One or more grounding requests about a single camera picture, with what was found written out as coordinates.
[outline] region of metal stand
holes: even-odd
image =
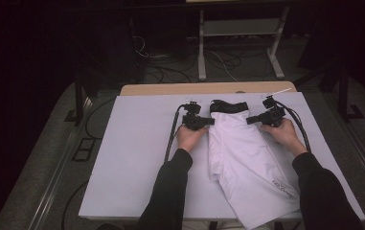
[[[285,75],[275,53],[284,30],[288,11],[289,7],[285,7],[280,18],[208,22],[204,21],[204,10],[200,11],[199,55],[197,57],[199,80],[206,80],[205,58],[203,55],[204,37],[216,35],[275,35],[274,42],[266,51],[266,54],[274,69],[275,76],[278,80],[282,80]]]
[[[350,119],[362,119],[364,116],[355,104],[351,104],[350,108],[353,113],[347,112],[347,96],[349,92],[349,74],[345,65],[341,66],[341,76],[339,82],[338,93],[338,112],[345,122],[349,123]]]

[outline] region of white tabletop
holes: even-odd
[[[176,108],[187,100],[198,101],[202,106],[199,115],[209,117],[209,106],[215,99],[231,104],[247,102],[251,116],[265,112],[259,93],[117,97],[79,215],[89,219],[140,217],[148,204],[156,175],[164,161]],[[300,115],[312,152],[323,167],[337,176],[354,211],[361,219],[365,219],[302,93],[283,93],[275,95],[274,99]],[[178,124],[183,114],[185,112],[181,111]],[[292,185],[297,186],[297,175],[291,166],[292,155],[269,134],[265,133],[264,138]],[[175,150],[176,142],[171,148],[170,159]],[[189,171],[184,218],[235,219],[220,186],[209,178],[207,135],[192,152],[192,158],[194,164]],[[282,219],[300,217],[300,212],[295,212]]]

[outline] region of table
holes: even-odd
[[[274,98],[299,113],[316,158],[336,174],[355,212],[365,219],[302,93],[295,92],[293,84],[287,81],[125,86],[113,106],[79,215],[89,219],[137,219],[141,216],[148,204],[156,174],[163,164],[174,110],[185,100],[197,100],[202,105],[201,116],[208,116],[208,105],[213,99],[230,103],[246,101],[250,112],[256,114],[265,111],[261,94],[288,87],[292,88],[292,92],[278,94]],[[268,144],[272,150],[285,151],[281,145]],[[176,145],[173,145],[171,153],[175,150]],[[207,154],[200,154],[206,150],[205,137],[192,153],[194,165],[189,171],[184,218],[235,219],[218,182],[209,179]],[[281,167],[290,182],[297,185],[296,173],[290,165],[291,154],[280,155]],[[300,212],[294,212],[280,219],[300,218]]]

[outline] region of black object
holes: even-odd
[[[240,113],[248,110],[247,103],[227,103],[222,100],[212,100],[210,105],[210,113],[221,112],[221,113]]]
[[[187,110],[187,114],[182,117],[182,124],[184,124],[190,130],[198,130],[202,127],[207,125],[214,125],[215,119],[213,118],[202,118],[199,117],[197,114],[200,112],[200,105],[196,102],[190,102],[186,104],[181,104],[178,109],[176,109],[175,116],[173,117],[173,123],[171,128],[170,140],[168,141],[167,150],[165,152],[165,159],[164,162],[168,161],[170,156],[170,150],[173,142],[173,138],[175,137],[175,128],[176,122],[179,117],[179,109],[185,108]]]
[[[217,229],[217,221],[211,221],[209,225],[209,230],[216,230]]]
[[[268,111],[258,115],[247,118],[247,124],[254,124],[261,122],[263,125],[269,125],[271,127],[279,127],[281,120],[285,116],[285,111],[282,107],[279,107],[272,96],[269,96],[264,100],[263,105]]]
[[[182,117],[182,124],[184,124],[188,129],[198,130],[207,125],[215,124],[215,119],[202,118],[197,115],[200,112],[200,105],[196,102],[185,104],[184,108],[188,112]]]

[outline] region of black cable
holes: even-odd
[[[184,104],[181,104],[178,109],[176,109],[175,112],[175,116],[173,117],[173,123],[172,123],[172,128],[171,128],[171,134],[170,134],[170,140],[168,141],[168,146],[167,146],[167,150],[165,151],[165,159],[164,159],[164,163],[166,163],[168,161],[168,158],[170,158],[170,150],[171,150],[171,146],[172,146],[172,142],[173,139],[176,135],[175,132],[175,128],[176,128],[176,122],[178,121],[178,117],[179,117],[179,110],[184,107]]]
[[[188,71],[188,70],[190,70],[190,69],[194,68],[194,64],[195,64],[195,63],[196,63],[196,61],[197,61],[197,55],[198,55],[198,53],[195,53],[195,54],[194,54],[194,61],[191,63],[191,65],[190,65],[188,68],[183,69],[183,70],[179,70],[179,71],[184,72],[184,71]]]
[[[232,58],[226,58],[226,59],[224,59],[224,61],[229,61],[229,62],[231,62],[235,67],[238,67],[238,66],[241,66],[241,64],[242,64],[242,61],[241,61],[241,56],[244,54],[244,51],[241,51],[241,53],[239,54],[239,55],[235,55],[235,54],[233,54],[233,53],[229,53],[229,52],[226,52],[226,51],[221,51],[223,54],[225,54],[225,55],[228,55],[228,56],[232,56]],[[238,60],[239,61],[239,63],[238,64],[235,64],[234,62],[233,62],[233,60]]]
[[[167,57],[150,57],[149,62],[155,64],[173,64],[184,60],[185,58],[181,55],[174,54]]]
[[[179,71],[179,70],[175,70],[175,69],[171,69],[171,68],[167,68],[167,67],[159,66],[159,65],[156,65],[156,64],[151,64],[151,67],[152,67],[152,66],[154,66],[154,67],[156,67],[156,68],[159,68],[159,69],[163,69],[163,70],[167,70],[167,71],[171,71],[171,72],[178,73],[178,74],[180,74],[180,75],[184,76],[184,77],[185,77],[185,79],[187,79],[189,83],[192,83],[192,80],[191,80],[192,76],[188,76],[187,74],[185,74],[185,73],[183,73],[183,72],[181,72],[181,71]]]
[[[304,141],[305,141],[305,146],[308,150],[308,152],[311,152],[310,149],[310,144],[308,141],[308,136],[307,133],[305,132],[305,129],[302,125],[302,121],[299,117],[299,115],[291,108],[288,108],[286,105],[284,105],[283,103],[280,103],[278,101],[275,101],[276,104],[279,104],[280,106],[282,106],[284,109],[286,109],[286,111],[289,113],[289,115],[293,118],[293,120],[295,121],[296,125],[298,125],[298,128],[301,130],[302,132],[302,136],[304,137]]]
[[[99,105],[97,108],[95,108],[95,110],[93,110],[93,111],[90,113],[90,115],[87,117],[86,124],[84,125],[84,130],[85,130],[86,134],[87,134],[89,137],[91,137],[91,138],[93,138],[93,139],[96,139],[96,140],[102,140],[102,139],[103,139],[102,137],[95,137],[94,135],[90,134],[90,132],[89,132],[89,130],[88,130],[88,128],[87,128],[87,125],[88,125],[88,123],[89,123],[90,117],[92,117],[92,115],[93,115],[96,111],[98,111],[98,110],[99,110],[101,107],[103,107],[105,104],[108,104],[108,103],[110,103],[111,101],[113,101],[113,100],[115,100],[115,99],[116,99],[116,98],[112,98],[112,99],[108,100],[107,102],[102,103],[102,104],[101,104],[101,105]]]
[[[224,62],[224,64],[226,65],[226,69],[227,70],[233,70],[234,68],[236,68],[237,66],[235,66],[234,65],[234,63],[232,64],[232,62],[231,61],[225,61],[225,60],[223,60],[223,61],[221,61],[215,54],[212,54],[211,52],[209,52],[209,51],[207,51],[206,53],[204,53],[203,54],[203,56],[205,57],[205,58],[207,58],[207,60],[208,60],[208,62],[211,64],[211,65],[213,65],[216,69],[220,69],[220,70],[225,70],[225,68],[224,67],[219,67],[219,66],[217,66],[217,65],[215,65],[214,64],[214,62],[216,62],[216,63],[220,63],[220,64],[223,64],[223,62]]]
[[[155,67],[155,66],[147,66],[148,68],[153,68],[153,69],[156,69],[156,70],[158,70],[158,72],[160,72],[161,73],[161,79],[159,79],[159,81],[157,82],[157,83],[166,83],[166,82],[164,82],[164,77],[165,77],[165,73],[164,73],[164,71],[162,71],[162,69],[160,69],[160,68],[157,68],[157,67]],[[150,73],[150,72],[148,72],[148,74],[150,74],[150,75],[152,75],[152,76],[154,76],[157,80],[158,80],[158,78],[153,74],[153,73]]]
[[[75,194],[78,193],[78,191],[83,188],[83,186],[85,186],[87,183],[89,182],[89,180],[86,180],[85,182],[83,182],[71,195],[71,197],[69,197],[68,201],[66,202],[65,208],[63,209],[63,213],[62,213],[62,218],[60,220],[60,229],[61,230],[65,230],[65,216],[66,216],[66,212],[68,211],[68,207],[69,204],[71,203],[72,199],[74,198]]]
[[[151,76],[155,77],[155,78],[158,80],[158,82],[157,82],[157,83],[161,83],[161,82],[162,82],[162,79],[164,78],[164,74],[162,74],[162,78],[161,78],[161,79],[159,79],[159,78],[155,75],[156,73],[146,72],[146,74],[148,74],[148,75],[151,75]]]

